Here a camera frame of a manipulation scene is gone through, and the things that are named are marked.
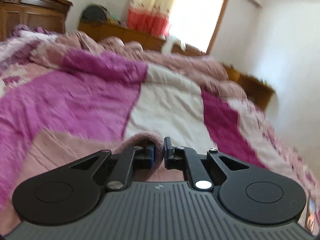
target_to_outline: cream curtain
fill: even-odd
[[[128,26],[154,36],[167,34],[169,15],[176,0],[130,0]]]

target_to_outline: bedspread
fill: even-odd
[[[179,71],[111,51],[42,42],[30,59],[48,72],[4,89],[0,99],[0,209],[9,201],[29,146],[46,128],[101,142],[152,131],[199,154],[216,145],[297,181],[316,201],[318,218],[319,182],[250,101],[222,99]],[[157,155],[156,168],[161,161]],[[316,221],[314,232],[318,229]]]

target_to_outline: metal screw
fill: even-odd
[[[199,180],[196,182],[196,187],[199,189],[208,189],[212,186],[212,183],[207,180]]]
[[[209,153],[217,153],[218,152],[218,148],[210,148],[209,149]]]
[[[111,189],[120,189],[123,186],[124,186],[123,183],[120,182],[120,181],[110,181],[108,183],[108,187],[111,188]]]

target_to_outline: pink towel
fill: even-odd
[[[162,154],[163,139],[151,132],[138,133],[124,142],[101,143],[76,138],[67,133],[55,133],[49,130],[42,130],[36,136],[28,151],[22,171],[14,188],[28,178],[71,163],[101,149],[110,149],[112,153],[120,153],[128,145],[144,146],[147,141],[151,141],[156,145],[156,155],[159,156]],[[183,180],[182,172],[175,170],[166,171],[163,164],[161,164],[157,172],[155,171],[156,170],[140,170],[135,174],[135,180]],[[0,212],[1,235],[6,235],[21,222],[12,206],[12,194],[13,191],[11,192],[9,201]]]

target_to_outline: wooden headboard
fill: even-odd
[[[9,37],[17,24],[64,33],[70,6],[67,0],[0,0],[0,41]]]

